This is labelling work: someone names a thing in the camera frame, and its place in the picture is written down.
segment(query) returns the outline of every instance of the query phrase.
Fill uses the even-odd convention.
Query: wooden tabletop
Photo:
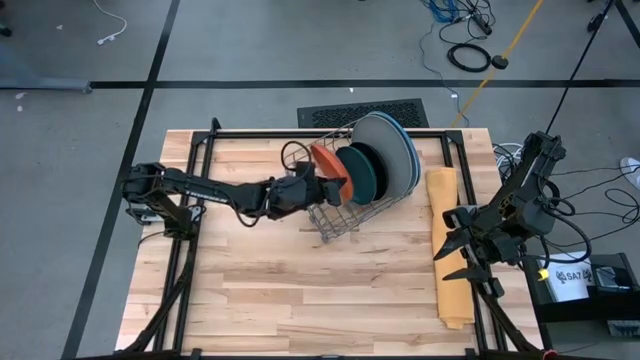
[[[169,131],[160,162],[184,170],[192,132]],[[500,187],[489,133],[462,132],[476,198],[484,204]],[[217,139],[210,177],[252,182],[281,176],[279,152],[288,140]],[[414,142],[423,172],[444,166],[438,139]],[[456,162],[455,147],[452,152]],[[198,159],[197,171],[202,154]],[[458,178],[464,202],[462,176]],[[236,355],[462,355],[465,348],[476,347],[472,325],[449,330],[438,319],[433,214],[424,179],[410,197],[329,244],[323,244],[305,212],[280,221],[263,219],[249,229],[230,208],[207,203],[183,350],[198,347],[205,354]],[[147,226],[143,236],[162,228],[162,224]],[[162,236],[140,246],[118,349],[136,338],[158,308],[170,248],[171,240]],[[502,265],[493,270],[506,291],[501,305],[540,346],[524,274]],[[171,346],[175,313],[170,315],[166,348]],[[483,314],[489,344],[495,348],[484,305]]]

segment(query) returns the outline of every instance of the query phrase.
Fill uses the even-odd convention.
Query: plate
[[[351,176],[353,182],[353,198],[358,205],[367,205],[376,195],[376,174],[373,166],[360,150],[345,146],[336,151],[336,156]]]
[[[382,161],[382,157],[376,149],[365,143],[354,142],[351,144],[351,147],[360,150],[367,160],[369,160],[371,167],[373,167],[373,172],[376,174],[376,195],[373,197],[373,200],[382,199],[389,186],[389,174],[387,173],[387,167],[384,165],[384,161]]]
[[[402,137],[404,137],[404,140],[407,142],[407,145],[411,150],[411,155],[413,156],[412,160],[414,164],[414,176],[415,176],[414,183],[412,186],[412,189],[413,189],[413,187],[418,185],[418,182],[420,182],[420,175],[421,175],[420,158],[418,157],[418,152],[416,151],[416,147],[413,144],[413,140],[411,140],[411,137],[409,136],[409,134],[407,134],[407,131],[402,127],[402,125],[400,125],[400,123],[398,123],[393,117],[391,117],[391,115],[387,113],[383,113],[381,111],[372,111],[371,113],[369,113],[369,115],[381,116],[389,120],[396,128],[398,128],[401,131]]]
[[[400,197],[412,189],[414,162],[402,132],[389,120],[367,115],[358,120],[351,135],[353,142],[365,143],[378,151],[389,173],[386,196]]]
[[[322,145],[311,145],[311,154],[316,161],[316,165],[322,170],[327,179],[346,178],[347,182],[340,189],[340,197],[343,203],[351,201],[353,198],[353,182],[349,172],[344,167],[340,159]]]

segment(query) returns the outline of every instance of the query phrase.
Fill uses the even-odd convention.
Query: red plate
[[[311,145],[310,148],[316,165],[322,170],[322,173],[327,179],[347,179],[347,182],[340,189],[340,197],[343,203],[351,201],[353,198],[353,182],[351,181],[349,172],[344,165],[342,165],[342,161],[322,145]]]

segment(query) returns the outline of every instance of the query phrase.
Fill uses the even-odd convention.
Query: towel
[[[449,231],[442,219],[442,213],[457,205],[456,170],[441,168],[427,172],[427,192],[433,210],[431,246],[435,255],[444,244]],[[449,329],[462,329],[465,324],[472,324],[474,321],[469,282],[465,279],[442,280],[444,276],[466,266],[467,262],[459,251],[435,262],[438,317]]]

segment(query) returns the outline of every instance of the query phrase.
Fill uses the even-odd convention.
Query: wire dish rack
[[[307,143],[306,146],[322,145],[329,150],[333,150],[333,152],[343,146],[349,146],[351,144],[353,127],[358,121],[360,120],[352,121],[315,141]],[[305,149],[298,148],[290,153],[286,153],[283,160],[288,168],[295,168],[296,161],[309,161],[310,159]],[[316,170],[319,176],[323,176],[320,169]],[[331,239],[337,238],[358,227],[358,225],[390,208],[409,195],[411,195],[411,191],[400,197],[384,196],[382,199],[368,205],[358,205],[353,202],[348,202],[337,207],[326,203],[320,205],[314,204],[309,206],[307,211],[309,212],[309,219],[320,231],[322,241],[328,243]]]

